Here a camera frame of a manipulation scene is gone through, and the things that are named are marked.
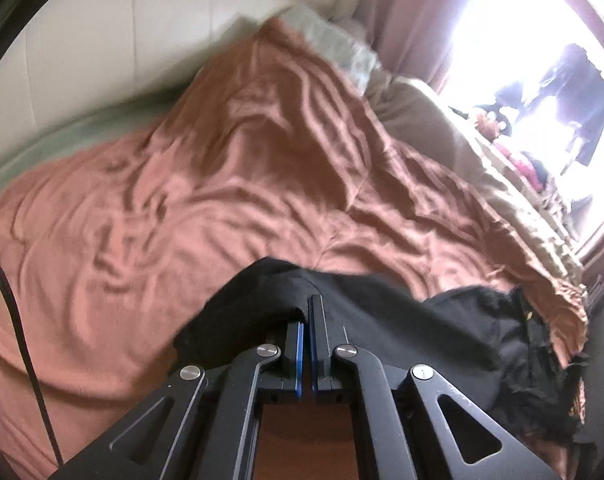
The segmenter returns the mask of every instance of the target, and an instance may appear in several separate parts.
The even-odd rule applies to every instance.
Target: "salmon colored bedsheet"
[[[562,362],[586,338],[579,291],[274,18],[212,58],[159,125],[0,195],[0,262],[65,459],[162,382],[175,333],[266,255],[379,272],[419,299],[518,283]],[[55,468],[1,297],[0,449],[23,478]]]

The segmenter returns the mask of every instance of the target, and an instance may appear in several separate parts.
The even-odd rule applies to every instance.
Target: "bed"
[[[472,127],[455,122],[419,82],[390,78],[374,53],[351,40],[318,56],[285,18],[250,36],[300,2],[335,20],[357,4],[49,0],[2,58],[0,260],[65,457],[162,381],[179,327],[267,254],[322,270],[380,272],[417,298],[476,283],[521,285],[547,321],[560,361],[581,351],[579,264],[490,161]],[[266,78],[266,91],[255,81],[273,60],[289,79]],[[271,132],[264,142],[250,134],[255,121]],[[109,193],[118,186],[128,191],[116,205]],[[78,192],[76,203],[70,197]],[[163,224],[175,204],[177,223],[145,231],[149,222]],[[95,219],[95,211],[111,211],[111,219],[100,217],[89,231],[68,228]],[[407,230],[407,222],[423,230]],[[195,242],[192,233],[200,235]],[[421,236],[430,259],[412,249],[423,247]],[[85,265],[92,275],[76,272]],[[195,269],[197,281],[176,265]],[[168,269],[162,282],[149,278],[157,266]],[[0,450],[22,478],[44,478],[54,461],[3,308],[0,299]],[[347,464],[347,412],[332,416],[323,460],[341,456]],[[272,458],[259,478],[285,465],[277,450],[290,436],[271,419],[264,446]],[[303,456],[316,443],[298,444]],[[567,450],[546,459],[570,475]],[[354,464],[339,474],[352,478]]]

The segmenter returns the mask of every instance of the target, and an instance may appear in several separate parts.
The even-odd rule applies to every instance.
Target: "silver screw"
[[[271,357],[279,352],[279,348],[271,343],[264,343],[258,346],[258,356],[260,357]]]
[[[355,348],[353,345],[339,345],[335,349],[335,353],[340,357],[350,359],[357,355],[357,348]]]
[[[413,375],[420,381],[428,381],[433,376],[433,368],[428,365],[415,365]]]
[[[185,381],[192,381],[202,375],[202,371],[194,365],[185,366],[179,371],[179,376]]]

